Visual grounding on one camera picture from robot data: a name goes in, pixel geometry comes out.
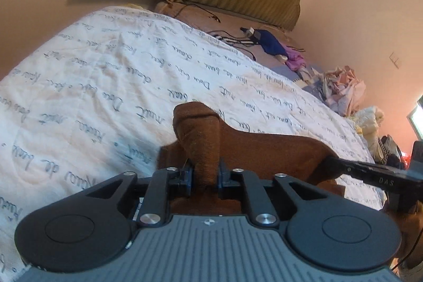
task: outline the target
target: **window frame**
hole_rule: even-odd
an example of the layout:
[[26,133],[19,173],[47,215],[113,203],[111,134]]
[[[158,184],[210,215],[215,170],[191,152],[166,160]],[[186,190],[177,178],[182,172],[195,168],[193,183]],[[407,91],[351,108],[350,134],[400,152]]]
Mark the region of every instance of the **window frame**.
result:
[[412,126],[412,128],[413,128],[413,130],[414,130],[414,133],[417,135],[417,138],[419,139],[419,140],[423,140],[423,132],[421,133],[420,131],[419,131],[419,129],[417,128],[417,126],[416,126],[416,124],[413,122],[413,115],[415,114],[415,112],[418,110],[418,108],[421,108],[421,106],[420,105],[417,105],[414,109],[413,109],[413,111],[411,112],[411,113],[409,113],[408,115],[407,115],[407,119],[408,119],[408,121],[410,122],[410,124],[411,124],[411,126]]

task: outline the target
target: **ribbed gray surface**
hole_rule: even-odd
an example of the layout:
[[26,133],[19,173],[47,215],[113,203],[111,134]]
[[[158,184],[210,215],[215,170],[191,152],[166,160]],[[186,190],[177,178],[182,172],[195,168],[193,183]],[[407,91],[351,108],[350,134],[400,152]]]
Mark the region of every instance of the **ribbed gray surface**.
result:
[[[204,223],[212,219],[211,225]],[[320,271],[293,255],[277,232],[260,230],[243,216],[174,216],[143,229],[113,262],[77,274],[31,268],[19,282],[394,282],[387,268],[345,276]]]

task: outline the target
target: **metal screw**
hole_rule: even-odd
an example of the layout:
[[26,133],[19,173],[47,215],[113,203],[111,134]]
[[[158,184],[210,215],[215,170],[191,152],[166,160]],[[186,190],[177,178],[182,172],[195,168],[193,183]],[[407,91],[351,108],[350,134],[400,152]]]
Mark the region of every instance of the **metal screw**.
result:
[[213,219],[207,219],[207,220],[204,220],[203,222],[207,226],[212,226],[212,225],[214,225],[216,223],[215,220],[213,220]]
[[160,216],[157,214],[143,214],[140,216],[140,221],[146,225],[155,225],[157,222],[160,221]]
[[272,214],[259,214],[256,216],[255,220],[259,223],[259,224],[263,224],[263,225],[270,225],[273,224],[274,222],[276,222],[276,217]]

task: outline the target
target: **brown cloth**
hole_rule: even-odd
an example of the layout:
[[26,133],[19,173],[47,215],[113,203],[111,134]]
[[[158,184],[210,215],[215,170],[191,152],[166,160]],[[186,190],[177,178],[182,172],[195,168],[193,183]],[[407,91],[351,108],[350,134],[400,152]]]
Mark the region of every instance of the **brown cloth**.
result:
[[178,140],[161,148],[158,168],[181,168],[190,159],[195,165],[196,185],[189,199],[176,199],[172,203],[173,213],[240,212],[238,201],[220,200],[213,190],[221,158],[228,169],[250,170],[261,179],[271,180],[282,172],[338,195],[344,194],[345,188],[332,180],[340,174],[317,169],[324,158],[337,157],[336,153],[313,138],[237,131],[200,102],[177,105],[173,111],[173,129]]

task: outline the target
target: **round black pad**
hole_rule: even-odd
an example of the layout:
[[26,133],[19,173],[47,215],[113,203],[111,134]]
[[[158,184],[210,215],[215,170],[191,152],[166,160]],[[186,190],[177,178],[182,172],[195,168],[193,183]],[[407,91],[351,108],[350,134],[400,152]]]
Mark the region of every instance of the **round black pad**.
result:
[[130,223],[111,200],[78,194],[36,210],[15,231],[26,263],[53,272],[93,269],[122,253]]
[[386,214],[335,196],[302,202],[286,237],[306,260],[343,272],[378,268],[401,243],[396,224]]
[[371,226],[364,220],[350,215],[337,215],[323,222],[325,235],[345,244],[360,243],[371,235]]
[[71,244],[87,239],[94,232],[90,218],[81,215],[64,215],[46,225],[46,234],[58,243]]

